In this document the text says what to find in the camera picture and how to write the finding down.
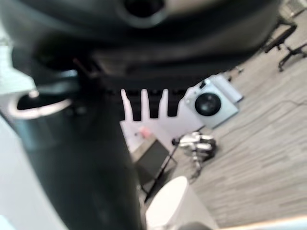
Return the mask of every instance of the chair leg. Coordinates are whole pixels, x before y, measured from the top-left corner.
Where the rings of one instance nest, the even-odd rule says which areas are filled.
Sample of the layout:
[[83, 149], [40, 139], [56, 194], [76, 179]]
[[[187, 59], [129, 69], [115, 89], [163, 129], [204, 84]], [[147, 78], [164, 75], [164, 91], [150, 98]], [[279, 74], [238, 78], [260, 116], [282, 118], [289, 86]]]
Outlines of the chair leg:
[[278, 69], [280, 72], [283, 72], [283, 66], [284, 64], [287, 62], [287, 60], [290, 59], [290, 57], [292, 56], [292, 53], [289, 53], [287, 56], [285, 56], [279, 63], [278, 63]]
[[296, 54], [302, 54], [303, 57], [305, 58], [307, 56], [307, 53], [303, 51], [303, 48], [307, 46], [307, 43], [301, 45], [300, 47], [296, 48], [295, 50], [293, 50], [293, 53]]
[[294, 55], [297, 55], [297, 54], [302, 54], [303, 55], [303, 58], [306, 58], [307, 57], [307, 53], [303, 51], [303, 48], [307, 46], [307, 43], [299, 46], [298, 48], [296, 49], [291, 49], [290, 47], [286, 46], [288, 51], [289, 51], [289, 54], [287, 56], [285, 56], [278, 64], [278, 69], [280, 72], [283, 72], [283, 66], [284, 64], [289, 60], [289, 58], [291, 56], [294, 56]]

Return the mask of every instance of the cable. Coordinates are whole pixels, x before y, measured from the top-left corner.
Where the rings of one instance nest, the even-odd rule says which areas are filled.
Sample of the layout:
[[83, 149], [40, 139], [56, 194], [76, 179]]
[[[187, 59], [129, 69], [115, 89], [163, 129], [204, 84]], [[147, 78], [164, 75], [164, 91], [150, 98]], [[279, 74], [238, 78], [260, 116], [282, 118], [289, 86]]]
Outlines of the cable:
[[[272, 106], [271, 108], [269, 108], [267, 111], [265, 111], [263, 114], [261, 114], [260, 116], [258, 116], [257, 118], [253, 119], [252, 121], [242, 125], [242, 126], [238, 126], [236, 128], [234, 128], [233, 130], [229, 131], [228, 133], [226, 133], [225, 135], [221, 136], [220, 137], [220, 140], [225, 138], [226, 136], [230, 135], [231, 133], [235, 132], [235, 131], [238, 131], [240, 129], [243, 129], [249, 125], [251, 125], [252, 123], [254, 123], [255, 121], [257, 121], [258, 119], [262, 118], [263, 116], [265, 116], [267, 113], [269, 113], [272, 109], [274, 109], [275, 107], [281, 105], [281, 104], [285, 104], [285, 103], [292, 103], [295, 105], [295, 108], [294, 109], [297, 109], [301, 106], [307, 106], [307, 101], [303, 101], [301, 103], [298, 103], [298, 102], [295, 102], [295, 101], [291, 101], [291, 100], [284, 100], [284, 101], [280, 101], [278, 102], [277, 104], [275, 104], [274, 106]], [[271, 121], [268, 125], [271, 125], [273, 123], [275, 123], [276, 121], [278, 121], [280, 118], [284, 117], [285, 115], [289, 114], [293, 112], [293, 109], [288, 111], [287, 113], [279, 116], [278, 118], [274, 119], [273, 121]], [[252, 136], [256, 135], [257, 133], [261, 132], [262, 129], [260, 130], [257, 130], [256, 132], [254, 132], [252, 135], [248, 136], [247, 138], [245, 138], [243, 141], [241, 141], [240, 143], [238, 143], [237, 145], [235, 145], [234, 147], [232, 147], [230, 150], [228, 150], [227, 152], [231, 152], [233, 151], [234, 149], [236, 149], [237, 147], [239, 147], [241, 144], [243, 144], [245, 141], [247, 141], [249, 138], [251, 138]], [[189, 178], [189, 183], [192, 184], [194, 183], [201, 175], [201, 172], [202, 171], [196, 171], [194, 174], [192, 174], [192, 176]]]
[[[297, 109], [297, 108], [299, 108], [299, 107], [301, 107], [301, 106], [307, 106], [307, 101], [303, 101], [303, 102], [301, 102], [301, 103], [297, 103], [297, 102], [294, 102], [294, 101], [291, 101], [291, 100], [286, 100], [286, 101], [281, 101], [281, 102], [277, 103], [275, 106], [272, 106], [272, 107], [269, 109], [269, 111], [272, 110], [272, 109], [273, 109], [274, 107], [276, 107], [277, 105], [283, 104], [283, 103], [292, 103], [292, 104], [296, 105], [296, 107], [295, 107], [294, 109]], [[276, 121], [278, 121], [279, 119], [283, 118], [285, 115], [287, 115], [287, 114], [289, 114], [289, 113], [291, 113], [291, 112], [293, 112], [293, 110], [288, 111], [287, 113], [285, 113], [285, 114], [279, 116], [278, 118], [272, 120], [270, 123], [268, 123], [268, 126], [271, 125], [271, 124], [273, 124], [273, 123], [275, 123]], [[222, 138], [225, 137], [225, 136], [227, 136], [227, 135], [229, 135], [229, 134], [231, 134], [232, 132], [234, 132], [234, 131], [236, 131], [236, 130], [239, 130], [239, 129], [241, 129], [241, 128], [247, 127], [247, 126], [248, 126], [249, 124], [251, 124], [251, 123], [252, 123], [252, 122], [249, 122], [249, 123], [245, 124], [244, 126], [240, 126], [240, 127], [236, 128], [236, 129], [231, 130], [230, 132], [228, 132], [227, 134], [225, 134], [224, 136], [222, 136]], [[244, 140], [242, 140], [241, 142], [239, 142], [237, 145], [235, 145], [234, 147], [232, 147], [231, 149], [229, 149], [227, 152], [230, 153], [231, 151], [235, 150], [237, 147], [239, 147], [239, 146], [240, 146], [241, 144], [243, 144], [245, 141], [247, 141], [248, 139], [250, 139], [251, 137], [253, 137], [254, 135], [258, 134], [258, 133], [261, 132], [261, 131], [262, 131], [262, 129], [257, 130], [257, 131], [254, 132], [252, 135], [248, 136], [247, 138], [245, 138]]]
[[298, 103], [298, 102], [295, 102], [295, 101], [291, 101], [291, 100], [280, 101], [280, 102], [278, 102], [277, 104], [275, 104], [274, 106], [272, 106], [271, 108], [269, 108], [268, 110], [266, 110], [264, 113], [262, 113], [262, 114], [261, 114], [260, 116], [258, 116], [257, 118], [251, 120], [250, 122], [248, 122], [248, 123], [246, 123], [246, 124], [244, 124], [244, 125], [242, 125], [242, 126], [238, 126], [238, 127], [234, 128], [234, 129], [232, 129], [231, 131], [229, 131], [228, 133], [224, 134], [223, 136], [220, 137], [220, 140], [223, 139], [223, 138], [225, 138], [226, 136], [228, 136], [229, 134], [231, 134], [231, 133], [233, 133], [233, 132], [235, 132], [235, 131], [238, 131], [238, 130], [240, 130], [240, 129], [243, 129], [243, 128], [245, 128], [245, 127], [251, 125], [251, 124], [254, 123], [255, 121], [259, 120], [260, 118], [262, 118], [263, 116], [265, 116], [266, 114], [268, 114], [269, 112], [271, 112], [271, 110], [273, 110], [275, 107], [277, 107], [277, 106], [279, 106], [279, 105], [281, 105], [281, 104], [285, 104], [285, 103], [292, 103], [292, 104], [294, 104], [294, 105], [296, 106], [296, 108], [301, 107], [301, 106], [303, 106], [303, 105], [307, 105], [307, 101], [303, 101], [303, 102], [301, 102], [301, 103]]

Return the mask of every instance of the black cylinder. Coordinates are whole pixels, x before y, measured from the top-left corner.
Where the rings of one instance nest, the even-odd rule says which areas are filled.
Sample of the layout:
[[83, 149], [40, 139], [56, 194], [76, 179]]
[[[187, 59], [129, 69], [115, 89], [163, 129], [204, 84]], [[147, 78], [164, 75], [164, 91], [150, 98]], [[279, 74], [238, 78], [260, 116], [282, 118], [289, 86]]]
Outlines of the black cylinder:
[[142, 230], [136, 173], [113, 105], [24, 95], [10, 105], [30, 163], [69, 230]]

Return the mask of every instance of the white wall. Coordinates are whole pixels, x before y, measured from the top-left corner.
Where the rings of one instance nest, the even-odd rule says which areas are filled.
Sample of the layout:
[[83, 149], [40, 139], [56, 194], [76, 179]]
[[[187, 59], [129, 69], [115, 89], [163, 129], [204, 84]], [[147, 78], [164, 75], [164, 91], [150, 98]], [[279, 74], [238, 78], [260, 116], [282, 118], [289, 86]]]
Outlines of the white wall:
[[67, 230], [46, 198], [19, 139], [1, 116], [0, 147], [0, 214], [16, 230]]

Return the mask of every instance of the office chair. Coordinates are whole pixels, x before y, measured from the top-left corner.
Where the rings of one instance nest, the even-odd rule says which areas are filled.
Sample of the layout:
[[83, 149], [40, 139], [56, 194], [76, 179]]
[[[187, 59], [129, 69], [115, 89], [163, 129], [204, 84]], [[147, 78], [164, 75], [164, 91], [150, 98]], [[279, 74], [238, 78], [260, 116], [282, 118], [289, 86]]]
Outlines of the office chair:
[[288, 28], [281, 35], [279, 35], [277, 38], [273, 39], [269, 44], [267, 44], [264, 47], [264, 52], [267, 54], [274, 47], [276, 47], [278, 50], [281, 50], [281, 45], [284, 45], [286, 47], [289, 53], [278, 63], [278, 69], [280, 72], [282, 72], [283, 66], [290, 59], [290, 57], [295, 56], [297, 54], [302, 54], [304, 58], [307, 56], [307, 53], [303, 51], [303, 48], [307, 46], [307, 43], [304, 43], [296, 49], [292, 49], [291, 47], [287, 46], [285, 44], [285, 41], [291, 34], [295, 32], [295, 30], [297, 29], [297, 24], [280, 16], [277, 27], [280, 25], [288, 25], [290, 26], [290, 28]]

